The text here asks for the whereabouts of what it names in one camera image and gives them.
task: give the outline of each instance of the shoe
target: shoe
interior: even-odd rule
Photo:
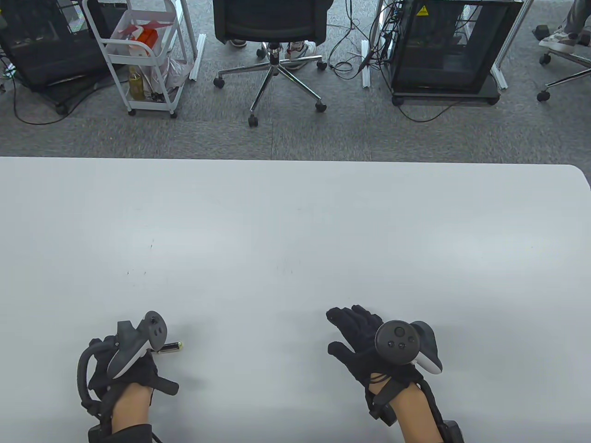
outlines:
[[[577,34],[567,34],[562,27],[558,28],[554,34],[540,40],[540,46],[552,49],[559,53],[572,54],[574,45],[577,44]]]
[[[246,46],[246,40],[230,40],[230,43],[237,48],[244,48]]]
[[[296,43],[289,43],[287,46],[287,59],[288,60],[297,60],[298,58],[302,57],[311,57],[316,54],[316,43],[313,41],[299,41]],[[290,71],[296,71],[302,66],[304,66],[307,61],[303,61],[301,63],[294,63],[291,65],[285,65],[285,69],[289,69]]]

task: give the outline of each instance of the plastic bag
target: plastic bag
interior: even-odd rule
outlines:
[[[151,90],[157,95],[163,95],[164,91],[162,85],[160,85],[160,82],[158,81],[158,71],[156,71],[156,69],[158,69],[156,66],[152,66],[150,69],[149,82]],[[167,56],[164,63],[160,66],[160,73],[164,79],[166,91],[171,93],[174,89],[180,87],[187,79],[192,69],[193,62],[185,63]]]

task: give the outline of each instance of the hand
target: hand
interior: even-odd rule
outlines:
[[[384,322],[378,315],[354,305],[351,309],[332,308],[326,313],[326,318],[339,329],[354,351],[334,341],[329,344],[328,353],[343,363],[370,392],[379,392],[374,391],[381,389],[390,377],[404,387],[423,379],[414,365],[396,366],[380,357],[375,348],[375,334]]]
[[[117,352],[115,336],[109,335],[105,337],[104,342],[111,343],[112,348],[95,354],[96,369],[88,383],[88,389],[94,390],[99,399],[103,400],[107,394],[108,388],[115,385],[125,388],[131,383],[137,383],[142,386],[156,387],[154,386],[154,380],[158,379],[158,368],[156,368],[156,363],[154,363],[152,354],[149,352],[138,359],[138,361],[136,361],[121,377],[110,379],[107,376],[107,368]],[[101,340],[95,338],[89,345],[92,346],[96,343],[101,343]]]

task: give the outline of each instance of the black mesh chair back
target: black mesh chair back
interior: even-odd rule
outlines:
[[[216,38],[288,43],[326,40],[333,0],[213,0]]]

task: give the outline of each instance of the yellow warning sticker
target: yellow warning sticker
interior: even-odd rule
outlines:
[[[421,10],[417,13],[417,17],[429,17],[429,12],[427,11],[427,7],[423,5]]]

